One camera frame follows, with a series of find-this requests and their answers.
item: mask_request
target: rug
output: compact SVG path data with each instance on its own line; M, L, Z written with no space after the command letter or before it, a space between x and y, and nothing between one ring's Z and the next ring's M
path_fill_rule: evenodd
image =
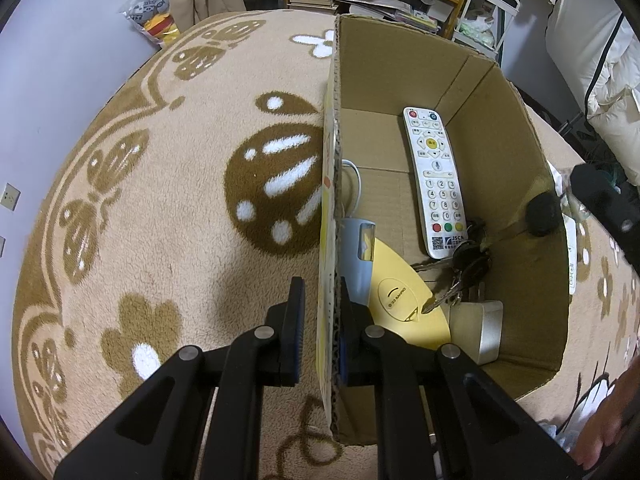
M209 18L149 60L68 156L28 243L12 327L20 419L47 477L178 348L218 348L261 324L293 275L306 281L302 383L265 390L260 478L376 477L375 447L331 440L314 365L333 26L293 10ZM546 151L559 137L543 125ZM525 399L536 415L568 416L576 378L579 397L596 362L617 376L632 353L636 280L592 219L581 229L577 353Z

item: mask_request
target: metal screw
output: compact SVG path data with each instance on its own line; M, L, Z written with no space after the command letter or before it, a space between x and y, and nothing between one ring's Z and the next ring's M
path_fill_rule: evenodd
M457 359L460 357L460 348L452 343L442 345L440 351L442 352L442 355L448 359Z
M380 325L369 325L366 327L366 329L364 329L364 333L372 339L378 339L379 337L385 335L385 329Z
M258 339L268 339L273 334L275 334L275 330L271 328L269 325L262 325L255 329L254 335Z
M620 224L620 230L623 233L628 233L629 231L631 231L631 228L634 226L634 223L631 220L625 220L622 222L622 224Z
M183 361L191 361L198 356L198 349L195 346L185 346L178 352L178 357Z

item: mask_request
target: white bedding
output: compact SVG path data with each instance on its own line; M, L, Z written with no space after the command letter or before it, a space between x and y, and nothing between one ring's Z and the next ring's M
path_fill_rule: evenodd
M620 15L614 0L558 0L549 17L546 49L581 107ZM639 86L640 42L623 19L588 96L586 115L635 186L640 186Z

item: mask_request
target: remote control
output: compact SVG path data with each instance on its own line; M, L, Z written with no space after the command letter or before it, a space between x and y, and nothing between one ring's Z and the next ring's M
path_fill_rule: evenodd
M434 110L409 107L402 116L414 160L424 244L432 258L447 258L467 239L449 137Z

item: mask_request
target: electrical outlet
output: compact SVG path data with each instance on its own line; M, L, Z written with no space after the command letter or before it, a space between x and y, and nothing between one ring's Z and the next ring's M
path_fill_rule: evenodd
M15 204L18 202L19 196L20 191L15 189L11 184L6 184L4 186L4 191L2 192L2 198L0 198L0 205L3 205L9 211L14 211Z

